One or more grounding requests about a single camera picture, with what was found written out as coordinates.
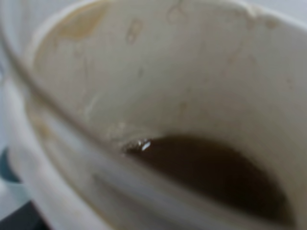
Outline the glass cup with blue sleeve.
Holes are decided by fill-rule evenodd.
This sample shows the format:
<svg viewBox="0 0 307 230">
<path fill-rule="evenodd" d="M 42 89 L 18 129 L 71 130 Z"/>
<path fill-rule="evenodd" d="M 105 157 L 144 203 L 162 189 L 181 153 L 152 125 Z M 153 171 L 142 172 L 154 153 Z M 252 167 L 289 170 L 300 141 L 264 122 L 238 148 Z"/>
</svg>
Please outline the glass cup with blue sleeve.
<svg viewBox="0 0 307 230">
<path fill-rule="evenodd" d="M 10 162 L 51 229 L 306 229 L 306 21 L 3 0 L 0 42 Z"/>
</svg>

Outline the teal plastic cup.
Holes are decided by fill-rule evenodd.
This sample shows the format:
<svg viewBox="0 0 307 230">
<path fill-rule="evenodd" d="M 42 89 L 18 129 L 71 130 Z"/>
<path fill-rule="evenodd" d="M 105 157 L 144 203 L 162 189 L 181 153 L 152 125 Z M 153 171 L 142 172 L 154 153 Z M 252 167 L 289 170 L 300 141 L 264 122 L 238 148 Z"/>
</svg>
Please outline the teal plastic cup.
<svg viewBox="0 0 307 230">
<path fill-rule="evenodd" d="M 5 147 L 0 155 L 0 176 L 9 183 L 20 184 L 20 178 L 13 171 L 9 163 L 9 149 Z"/>
</svg>

